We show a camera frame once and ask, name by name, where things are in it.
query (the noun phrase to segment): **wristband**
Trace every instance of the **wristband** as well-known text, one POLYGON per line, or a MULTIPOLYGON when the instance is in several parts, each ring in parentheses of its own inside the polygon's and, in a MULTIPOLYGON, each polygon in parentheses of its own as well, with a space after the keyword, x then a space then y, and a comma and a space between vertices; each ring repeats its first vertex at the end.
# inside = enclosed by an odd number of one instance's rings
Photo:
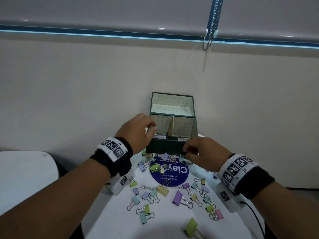
POLYGON ((109 137, 97 148, 90 158, 107 167, 111 177, 114 177, 117 173, 124 176, 130 171, 132 167, 130 158, 133 156, 133 150, 124 138, 109 137))
POLYGON ((242 154, 234 154, 221 167, 218 178, 237 194, 251 199, 275 179, 258 164, 242 154))

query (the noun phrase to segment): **purple logo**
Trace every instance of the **purple logo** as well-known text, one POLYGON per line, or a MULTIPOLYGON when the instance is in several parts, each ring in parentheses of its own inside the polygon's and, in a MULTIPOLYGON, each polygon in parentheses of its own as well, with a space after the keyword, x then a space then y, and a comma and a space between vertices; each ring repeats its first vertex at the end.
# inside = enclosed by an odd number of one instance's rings
POLYGON ((151 172, 152 177, 156 180, 159 184, 166 186, 167 181, 170 180, 169 187, 175 187, 184 183, 188 177, 188 167, 182 163, 172 163, 169 161, 159 161, 158 159, 155 162, 151 163, 151 166, 155 163, 160 164, 161 168, 164 167, 164 164, 167 164, 167 169, 164 169, 164 174, 160 172, 151 172))

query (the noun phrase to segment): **roller blind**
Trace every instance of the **roller blind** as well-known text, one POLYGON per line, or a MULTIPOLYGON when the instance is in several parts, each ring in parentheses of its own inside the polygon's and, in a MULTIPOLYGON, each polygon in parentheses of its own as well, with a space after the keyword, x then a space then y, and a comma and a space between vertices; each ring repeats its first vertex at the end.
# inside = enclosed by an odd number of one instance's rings
POLYGON ((224 0, 215 38, 319 43, 319 0, 224 0))
POLYGON ((204 37, 212 0, 0 0, 0 25, 204 37))

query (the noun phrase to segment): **green box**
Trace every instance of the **green box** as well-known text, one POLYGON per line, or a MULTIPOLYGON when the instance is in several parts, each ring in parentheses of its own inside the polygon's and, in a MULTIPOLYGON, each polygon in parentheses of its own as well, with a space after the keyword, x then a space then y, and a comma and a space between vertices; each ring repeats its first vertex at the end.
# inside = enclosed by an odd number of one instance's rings
POLYGON ((157 135, 146 147, 147 153, 184 154, 185 142, 197 137, 193 96, 153 92, 150 116, 157 123, 157 135))

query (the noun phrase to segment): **beige wall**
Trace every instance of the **beige wall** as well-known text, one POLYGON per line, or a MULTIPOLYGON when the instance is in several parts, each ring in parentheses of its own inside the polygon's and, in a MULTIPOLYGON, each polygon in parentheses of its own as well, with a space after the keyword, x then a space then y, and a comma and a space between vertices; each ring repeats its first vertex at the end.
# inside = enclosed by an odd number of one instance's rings
POLYGON ((79 164, 153 91, 193 95, 198 131, 289 187, 319 187, 318 50, 0 33, 0 149, 79 164))

